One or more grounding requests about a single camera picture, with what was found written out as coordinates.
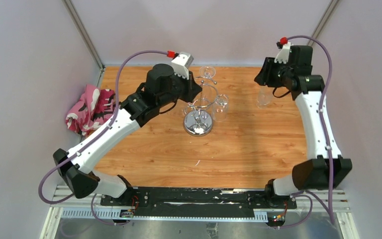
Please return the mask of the chrome wine glass rack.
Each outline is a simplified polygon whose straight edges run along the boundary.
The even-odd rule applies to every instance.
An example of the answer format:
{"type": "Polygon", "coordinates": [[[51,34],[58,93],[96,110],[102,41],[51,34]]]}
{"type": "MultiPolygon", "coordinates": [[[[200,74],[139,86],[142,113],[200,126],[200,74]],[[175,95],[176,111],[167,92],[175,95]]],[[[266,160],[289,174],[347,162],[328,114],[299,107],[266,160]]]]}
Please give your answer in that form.
{"type": "Polygon", "coordinates": [[[198,77],[201,79],[202,91],[196,96],[192,103],[183,109],[183,127],[185,131],[196,137],[209,134],[213,128],[214,120],[211,109],[218,95],[217,82],[212,78],[198,77]]]}

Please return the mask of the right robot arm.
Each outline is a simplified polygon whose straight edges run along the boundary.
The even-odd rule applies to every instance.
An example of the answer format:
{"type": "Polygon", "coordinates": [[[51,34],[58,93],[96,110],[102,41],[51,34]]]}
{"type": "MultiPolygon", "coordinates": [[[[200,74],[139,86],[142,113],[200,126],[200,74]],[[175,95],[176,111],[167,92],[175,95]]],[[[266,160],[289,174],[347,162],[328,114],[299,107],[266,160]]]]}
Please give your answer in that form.
{"type": "Polygon", "coordinates": [[[335,189],[352,170],[333,137],[326,109],[325,83],[312,74],[311,46],[280,44],[276,57],[267,57],[255,82],[273,89],[285,87],[300,112],[307,160],[293,167],[290,175],[272,179],[266,185],[264,201],[276,208],[285,196],[302,190],[335,189]]]}

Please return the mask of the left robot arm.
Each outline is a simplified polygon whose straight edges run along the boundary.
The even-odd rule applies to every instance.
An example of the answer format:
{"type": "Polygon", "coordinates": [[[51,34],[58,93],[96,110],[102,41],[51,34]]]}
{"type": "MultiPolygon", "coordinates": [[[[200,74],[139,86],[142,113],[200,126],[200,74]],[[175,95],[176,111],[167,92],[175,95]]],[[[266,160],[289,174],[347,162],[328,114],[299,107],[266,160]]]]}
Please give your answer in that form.
{"type": "Polygon", "coordinates": [[[202,91],[187,66],[157,64],[144,83],[118,106],[113,116],[83,142],[65,151],[57,149],[53,159],[57,171],[77,199],[91,194],[113,197],[121,206],[132,201],[130,183],[121,175],[111,176],[95,170],[97,163],[128,135],[139,130],[161,108],[182,100],[191,103],[202,91]]]}

